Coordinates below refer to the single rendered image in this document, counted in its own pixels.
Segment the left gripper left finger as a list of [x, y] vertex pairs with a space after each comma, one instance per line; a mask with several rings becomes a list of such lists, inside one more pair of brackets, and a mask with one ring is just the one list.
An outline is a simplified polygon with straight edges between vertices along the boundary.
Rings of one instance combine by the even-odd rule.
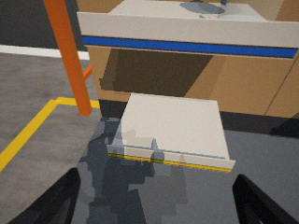
[[78, 168], [71, 168], [7, 224], [71, 224], [80, 183]]

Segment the white bottle with blue cap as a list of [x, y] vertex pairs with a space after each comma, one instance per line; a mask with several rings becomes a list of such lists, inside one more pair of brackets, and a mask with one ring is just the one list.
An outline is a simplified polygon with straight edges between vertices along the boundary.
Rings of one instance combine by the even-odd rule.
[[284, 0], [221, 0], [217, 19], [275, 21]]

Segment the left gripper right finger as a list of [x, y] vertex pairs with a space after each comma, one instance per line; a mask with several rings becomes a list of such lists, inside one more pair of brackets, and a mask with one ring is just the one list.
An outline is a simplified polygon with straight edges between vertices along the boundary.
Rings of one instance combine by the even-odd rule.
[[245, 175], [237, 176], [233, 194], [239, 224], [299, 224]]

